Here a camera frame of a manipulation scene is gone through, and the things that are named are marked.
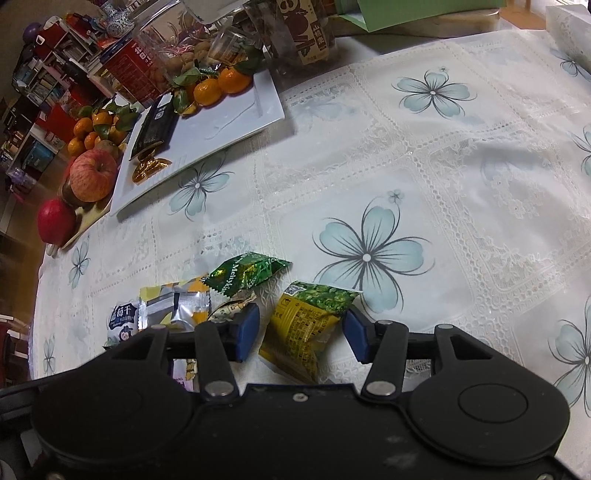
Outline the orange tangerine right on plate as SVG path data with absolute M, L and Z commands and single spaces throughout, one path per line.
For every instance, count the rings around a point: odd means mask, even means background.
M 240 73 L 233 67 L 224 68 L 218 74 L 217 83 L 226 95 L 238 95 L 249 88 L 252 76 Z

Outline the green foil candy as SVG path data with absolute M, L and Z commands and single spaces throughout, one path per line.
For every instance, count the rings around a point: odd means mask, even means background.
M 291 262 L 256 252 L 246 252 L 221 263 L 202 282 L 217 293 L 232 297 L 270 280 L 291 266 Z

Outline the orange tangerine on plate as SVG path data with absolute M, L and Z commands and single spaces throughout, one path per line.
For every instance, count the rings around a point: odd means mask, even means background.
M 193 100 L 201 107 L 211 107 L 224 96 L 216 78 L 207 78 L 193 88 Z
M 224 68 L 218 74 L 217 83 L 226 95 L 238 95 L 249 88 L 252 76 L 240 73 L 233 67 Z

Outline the black white blueberry packet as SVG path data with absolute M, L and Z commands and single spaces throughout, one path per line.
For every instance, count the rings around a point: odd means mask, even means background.
M 117 304 L 107 321 L 106 341 L 104 349 L 110 349 L 121 342 L 129 340 L 138 331 L 137 300 Z

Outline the yellow green snack packet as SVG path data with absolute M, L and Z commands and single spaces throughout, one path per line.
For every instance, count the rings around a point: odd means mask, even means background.
M 274 307 L 259 355 L 294 379 L 318 382 L 318 356 L 359 295 L 356 290 L 292 282 Z

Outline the gold wrapped candy on plate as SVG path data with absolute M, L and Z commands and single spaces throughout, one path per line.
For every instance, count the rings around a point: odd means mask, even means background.
M 139 184 L 147 180 L 154 174 L 163 170 L 171 164 L 171 161 L 164 158 L 146 157 L 141 160 L 134 168 L 132 173 L 132 182 Z

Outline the white floral tablecloth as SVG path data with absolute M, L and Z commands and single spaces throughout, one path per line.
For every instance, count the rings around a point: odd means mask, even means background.
M 544 31 L 433 41 L 281 95 L 270 128 L 202 157 L 41 264 L 31 373 L 98 355 L 140 288 L 249 251 L 361 291 L 374 320 L 457 325 L 590 416 L 590 76 Z

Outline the white hawthorn snack packet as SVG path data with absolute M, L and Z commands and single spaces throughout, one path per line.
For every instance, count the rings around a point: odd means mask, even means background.
M 172 362 L 172 379 L 188 392 L 197 392 L 197 360 L 174 359 Z

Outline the wooden fruit board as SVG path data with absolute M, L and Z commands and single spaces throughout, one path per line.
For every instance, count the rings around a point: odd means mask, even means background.
M 120 163 L 121 163 L 121 151 L 119 150 L 119 148 L 114 143 L 112 143 L 108 140 L 105 140 L 105 141 L 100 141 L 92 149 L 101 149 L 101 150 L 107 151 L 113 157 L 113 159 L 115 160 L 115 162 L 117 164 L 117 174 L 116 174 L 116 180 L 117 180 L 117 176 L 119 173 L 119 167 L 120 167 Z M 70 167 L 72 166 L 73 162 L 76 160 L 76 158 L 74 158 L 68 164 L 68 167 L 66 169 L 64 179 L 61 182 L 61 185 L 63 184 L 63 182 L 66 179 L 69 179 L 69 170 L 70 170 Z M 60 198 L 60 196 L 59 196 L 60 187 L 58 189 L 58 193 L 56 196 L 59 198 Z M 76 225 L 73 235 L 63 246 L 61 246 L 61 247 L 58 247 L 56 245 L 53 245 L 53 246 L 55 248 L 60 248 L 60 249 L 69 248 L 86 230 L 88 230 L 94 223 L 96 223 L 102 216 L 104 216 L 109 211 L 110 200 L 111 200 L 112 194 L 114 193 L 114 187 L 111 190 L 111 192 L 102 200 L 100 200 L 98 202 L 94 202 L 94 203 L 88 202 L 89 205 L 86 208 L 73 208 L 76 212 L 76 215 L 77 215 L 77 225 Z

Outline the pink yellow apple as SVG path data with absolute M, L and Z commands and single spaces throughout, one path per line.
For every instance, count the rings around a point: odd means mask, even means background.
M 113 189 L 117 164 L 104 150 L 92 149 L 76 158 L 69 170 L 73 194 L 82 202 L 98 202 Z

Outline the red tin canister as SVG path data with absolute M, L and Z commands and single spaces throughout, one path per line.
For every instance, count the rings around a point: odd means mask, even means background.
M 131 36 L 106 49 L 100 63 L 142 106 L 149 106 L 160 96 L 161 90 L 153 79 L 155 64 Z

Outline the white rectangular plate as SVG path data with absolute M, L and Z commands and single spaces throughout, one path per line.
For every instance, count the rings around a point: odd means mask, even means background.
M 132 181 L 135 163 L 132 149 L 148 113 L 137 121 L 122 157 L 120 171 L 110 202 L 114 216 L 165 180 L 204 160 L 210 155 L 249 138 L 284 118 L 283 106 L 270 71 L 259 71 L 253 76 L 249 90 L 238 96 L 229 96 L 211 108 L 196 115 L 179 118 L 169 143 L 160 147 L 159 158 L 170 164 L 150 178 L 136 184 Z

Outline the orange tangerine left on plate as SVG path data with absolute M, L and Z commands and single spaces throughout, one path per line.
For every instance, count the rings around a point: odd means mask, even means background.
M 193 100 L 201 107 L 211 107 L 224 96 L 216 78 L 207 78 L 193 88 Z

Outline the peanut pattern snack packet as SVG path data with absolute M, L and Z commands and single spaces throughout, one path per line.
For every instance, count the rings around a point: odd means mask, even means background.
M 228 301 L 218 306 L 207 318 L 213 323 L 225 323 L 231 321 L 236 315 L 242 313 L 249 304 L 256 302 L 256 292 L 252 290 L 238 291 Z

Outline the dark brown fruit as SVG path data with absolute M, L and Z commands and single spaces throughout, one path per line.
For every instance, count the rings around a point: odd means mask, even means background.
M 66 179 L 60 187 L 60 198 L 72 208 L 86 208 L 89 203 L 80 200 L 73 192 L 70 180 Z

